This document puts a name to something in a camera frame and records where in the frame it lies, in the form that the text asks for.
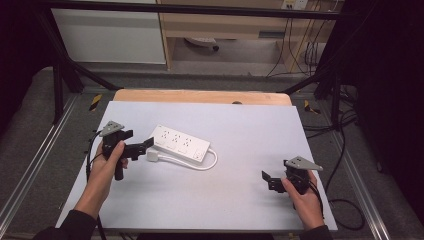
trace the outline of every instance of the black sleeve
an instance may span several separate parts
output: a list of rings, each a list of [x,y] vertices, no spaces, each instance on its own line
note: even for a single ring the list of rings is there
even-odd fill
[[[332,240],[333,237],[328,230],[327,225],[317,227],[300,234],[300,240]]]
[[[90,240],[96,227],[96,220],[90,215],[71,210],[60,228],[49,227],[35,235],[34,240]]]

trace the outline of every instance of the power outlet socket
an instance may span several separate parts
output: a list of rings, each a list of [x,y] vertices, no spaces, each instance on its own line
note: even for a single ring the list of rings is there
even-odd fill
[[[196,163],[203,161],[210,146],[208,141],[162,125],[157,125],[150,137],[154,137],[153,148]]]

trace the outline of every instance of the hand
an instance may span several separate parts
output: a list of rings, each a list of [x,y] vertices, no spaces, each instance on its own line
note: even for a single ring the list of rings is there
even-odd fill
[[[75,210],[87,213],[94,219],[99,215],[100,208],[109,195],[116,163],[122,161],[123,168],[127,168],[128,166],[128,159],[120,159],[125,148],[125,143],[123,141],[120,141],[116,145],[108,160],[101,154],[102,144],[101,142],[97,147],[97,157],[93,159],[90,178],[81,198],[74,208]]]
[[[311,182],[316,186],[317,179],[315,178],[315,175],[311,170],[308,170],[308,173]],[[307,231],[324,225],[318,197],[312,189],[309,188],[305,194],[300,195],[287,178],[281,179],[281,182],[294,203],[297,214],[299,215],[300,220],[302,220],[304,229]]]

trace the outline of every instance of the white cable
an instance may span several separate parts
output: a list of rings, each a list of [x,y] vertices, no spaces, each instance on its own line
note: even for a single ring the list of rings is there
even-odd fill
[[[155,150],[150,150],[150,149],[148,150],[148,153],[147,153],[147,157],[148,157],[147,160],[148,161],[151,161],[151,162],[156,162],[159,159],[165,160],[165,161],[172,161],[172,162],[176,162],[178,164],[184,165],[186,167],[192,168],[194,170],[206,171],[206,170],[209,170],[209,169],[213,168],[216,165],[216,163],[218,162],[218,154],[214,150],[212,150],[210,148],[208,149],[208,152],[211,152],[213,155],[215,155],[215,160],[212,163],[212,165],[210,165],[209,167],[204,167],[204,168],[194,166],[192,164],[186,163],[186,162],[181,161],[179,159],[176,159],[174,157],[160,155],[159,152],[157,152]]]

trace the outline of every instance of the floor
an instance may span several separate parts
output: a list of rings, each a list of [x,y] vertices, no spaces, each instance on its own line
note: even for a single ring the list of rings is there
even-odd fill
[[[286,74],[282,64],[274,71],[279,50],[272,41],[240,41],[220,40],[220,50],[192,46],[180,39],[175,49],[174,65],[171,70],[161,67],[149,67],[130,65],[122,70],[122,66],[102,68],[104,65],[91,65],[94,71],[105,79],[126,87],[134,88],[172,88],[172,89],[208,89],[208,90],[235,90],[235,91],[264,91],[275,92],[283,90],[292,84],[307,77],[307,74]],[[299,62],[302,70],[309,71],[304,62]],[[283,73],[274,77],[267,75]],[[37,176],[30,189],[20,199],[21,205],[14,214],[13,220],[8,222],[8,237],[4,239],[25,239],[31,237],[33,232],[42,228],[45,224],[54,224],[60,213],[60,205],[66,201],[67,193],[73,184],[72,177],[67,177],[67,182],[57,181],[63,179],[62,175],[75,175],[79,170],[80,162],[76,159],[84,158],[84,150],[87,143],[81,139],[89,139],[91,130],[97,127],[102,117],[107,100],[113,97],[113,93],[104,90],[103,100],[95,112],[87,111],[93,96],[98,92],[98,85],[88,79],[84,79],[86,91],[77,96],[77,107],[70,114],[67,123],[63,126],[62,134],[54,139],[54,147],[45,157],[45,162],[34,174]],[[322,126],[328,125],[324,114],[329,104],[326,100],[316,101],[312,92],[316,86],[302,89],[291,96],[293,104],[298,107],[301,121],[304,125]],[[310,103],[310,108],[315,111],[305,111],[305,100]],[[0,166],[3,179],[7,184],[1,184],[0,206],[7,205],[9,197],[19,184],[28,166],[31,166],[33,156],[45,136],[50,131],[53,119],[53,95],[50,72],[40,72],[31,86],[22,108],[14,116],[9,130],[0,139]],[[349,105],[342,105],[342,110],[347,110]],[[353,159],[358,172],[364,180],[368,192],[381,217],[383,225],[390,233],[390,239],[424,239],[423,226],[417,222],[414,213],[408,203],[403,199],[396,184],[389,175],[380,174],[376,171],[375,161],[369,149],[360,127],[351,124],[345,128],[347,155]],[[325,169],[333,169],[336,159],[340,155],[337,143],[338,133],[327,133],[319,137],[309,139],[314,160]],[[346,173],[349,166],[342,164],[335,175],[329,191],[329,198],[343,198],[358,204],[355,188],[352,187],[351,179]],[[321,175],[325,182],[329,174]],[[341,222],[349,226],[360,224],[358,212],[349,205],[335,204],[333,214]],[[339,227],[334,233],[335,239],[378,239],[372,232],[372,224],[365,224],[359,231],[347,230]],[[274,239],[295,239],[289,233],[275,234]]]

